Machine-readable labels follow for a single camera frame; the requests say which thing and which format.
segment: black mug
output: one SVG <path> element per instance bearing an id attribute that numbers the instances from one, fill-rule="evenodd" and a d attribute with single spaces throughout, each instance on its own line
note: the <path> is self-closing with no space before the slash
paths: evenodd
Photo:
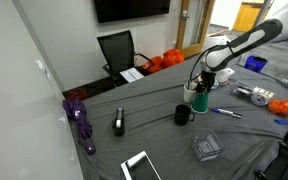
<path id="1" fill-rule="evenodd" d="M 195 113 L 191 112 L 191 108 L 184 104 L 176 106 L 174 120 L 179 126 L 185 125 L 188 121 L 194 121 Z"/>

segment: tv screen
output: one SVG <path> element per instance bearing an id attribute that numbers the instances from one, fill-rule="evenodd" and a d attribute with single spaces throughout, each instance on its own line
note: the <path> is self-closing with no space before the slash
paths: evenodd
<path id="1" fill-rule="evenodd" d="M 167 14 L 170 0 L 94 0 L 99 23 Z"/>

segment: blue pen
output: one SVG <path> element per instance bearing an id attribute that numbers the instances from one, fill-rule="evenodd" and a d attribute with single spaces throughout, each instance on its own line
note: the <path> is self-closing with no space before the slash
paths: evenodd
<path id="1" fill-rule="evenodd" d="M 231 111 L 227 111 L 227 110 L 224 110 L 224 109 L 212 108 L 212 111 L 215 112 L 215 113 L 219 113 L 219 114 L 225 114 L 225 115 L 233 116 L 235 118 L 240 118 L 240 119 L 243 118 L 243 115 L 241 115 L 241 114 L 237 114 L 237 113 L 234 113 L 234 112 L 231 112 Z"/>

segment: table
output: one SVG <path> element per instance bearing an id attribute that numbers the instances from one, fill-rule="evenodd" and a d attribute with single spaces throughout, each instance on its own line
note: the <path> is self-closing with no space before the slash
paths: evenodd
<path id="1" fill-rule="evenodd" d="M 88 156 L 76 144 L 85 179 L 120 179 L 120 164 L 141 151 L 147 152 L 163 180 L 254 179 L 254 169 L 266 168 L 277 155 L 277 142 L 288 132 L 288 125 L 273 119 L 288 116 L 279 117 L 231 95 L 229 85 L 210 93 L 209 108 L 231 110 L 243 119 L 209 111 L 196 114 L 185 126 L 175 125 L 175 107 L 184 103 L 183 85 L 193 63 L 186 61 L 83 102 L 97 148 Z M 236 71 L 232 78 L 273 91 L 278 99 L 288 98 L 288 85 L 239 66 L 231 68 Z M 126 132 L 115 137 L 112 120 L 119 107 L 125 110 Z M 76 140 L 76 124 L 71 128 Z M 214 160 L 199 162 L 191 148 L 191 135 L 201 128 L 212 129 L 225 147 Z"/>

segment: small box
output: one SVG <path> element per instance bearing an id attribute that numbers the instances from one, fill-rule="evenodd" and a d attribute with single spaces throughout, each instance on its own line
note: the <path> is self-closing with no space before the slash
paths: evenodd
<path id="1" fill-rule="evenodd" d="M 224 150 L 224 146 L 212 130 L 194 132 L 192 140 L 192 148 L 201 162 L 216 158 Z"/>
<path id="2" fill-rule="evenodd" d="M 254 72 L 261 72 L 263 67 L 266 65 L 267 60 L 261 57 L 249 56 L 246 60 L 244 68 L 249 69 Z"/>

